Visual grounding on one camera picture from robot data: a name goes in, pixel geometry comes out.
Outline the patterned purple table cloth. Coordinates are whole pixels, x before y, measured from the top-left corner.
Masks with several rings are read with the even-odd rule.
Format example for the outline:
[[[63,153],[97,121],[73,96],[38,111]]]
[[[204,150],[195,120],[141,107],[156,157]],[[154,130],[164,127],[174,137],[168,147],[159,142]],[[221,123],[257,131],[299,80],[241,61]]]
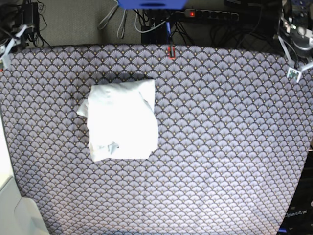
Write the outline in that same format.
[[[274,54],[197,46],[13,54],[0,103],[19,190],[52,235],[274,235],[313,138],[313,73],[287,71]],[[144,78],[157,150],[94,163],[79,105],[93,85]]]

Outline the red table clamp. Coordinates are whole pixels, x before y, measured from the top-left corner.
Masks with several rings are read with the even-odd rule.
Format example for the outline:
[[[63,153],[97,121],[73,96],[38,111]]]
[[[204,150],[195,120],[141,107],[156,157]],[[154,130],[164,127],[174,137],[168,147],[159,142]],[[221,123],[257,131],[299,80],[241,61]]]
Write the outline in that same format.
[[[170,59],[175,59],[176,58],[176,49],[175,49],[175,47],[168,47],[168,52],[169,52],[169,58]]]

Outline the black case OpenArm label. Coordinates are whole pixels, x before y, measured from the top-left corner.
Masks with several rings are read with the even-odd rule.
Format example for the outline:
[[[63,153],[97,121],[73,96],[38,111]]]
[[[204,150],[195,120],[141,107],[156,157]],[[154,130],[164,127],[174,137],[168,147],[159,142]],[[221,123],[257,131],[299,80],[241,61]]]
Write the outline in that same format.
[[[298,186],[278,232],[279,235],[313,233],[313,152],[309,151]]]

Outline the black power strip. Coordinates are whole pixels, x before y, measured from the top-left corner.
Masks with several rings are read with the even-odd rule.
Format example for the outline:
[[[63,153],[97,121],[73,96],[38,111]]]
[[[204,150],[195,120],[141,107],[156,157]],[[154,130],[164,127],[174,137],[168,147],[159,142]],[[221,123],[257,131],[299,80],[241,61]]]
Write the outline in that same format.
[[[223,12],[223,11],[210,11],[210,10],[193,10],[186,9],[184,15],[189,18],[199,19],[220,19],[220,20],[235,20],[239,19],[238,13]]]

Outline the black box behind table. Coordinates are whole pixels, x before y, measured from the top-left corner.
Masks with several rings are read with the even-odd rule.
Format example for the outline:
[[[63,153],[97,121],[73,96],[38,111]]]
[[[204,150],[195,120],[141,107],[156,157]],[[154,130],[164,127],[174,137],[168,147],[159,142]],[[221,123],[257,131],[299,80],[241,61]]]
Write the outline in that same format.
[[[140,27],[140,31],[148,31],[157,25],[161,24],[164,21],[163,18],[156,18],[156,19],[149,19],[149,21],[146,24],[143,24]],[[141,33],[141,43],[148,45],[148,44],[157,44],[157,45],[163,45],[163,44],[169,44],[168,41],[168,31],[167,31],[167,25],[166,23],[163,23],[160,27],[157,29],[154,29],[152,31]]]

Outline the blue box overhead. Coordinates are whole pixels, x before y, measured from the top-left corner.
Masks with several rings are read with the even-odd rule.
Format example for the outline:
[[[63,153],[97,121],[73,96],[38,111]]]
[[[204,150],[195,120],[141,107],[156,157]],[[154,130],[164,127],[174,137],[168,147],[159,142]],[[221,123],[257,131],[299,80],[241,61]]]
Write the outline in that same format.
[[[119,0],[118,2],[124,9],[180,10],[187,0]]]

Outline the white T-shirt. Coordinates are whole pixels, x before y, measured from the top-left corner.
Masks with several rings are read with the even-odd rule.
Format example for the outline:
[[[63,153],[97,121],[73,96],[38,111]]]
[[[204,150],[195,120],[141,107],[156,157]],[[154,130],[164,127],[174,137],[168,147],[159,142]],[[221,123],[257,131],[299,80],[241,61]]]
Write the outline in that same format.
[[[148,159],[158,146],[153,79],[92,86],[77,110],[87,118],[90,157]]]

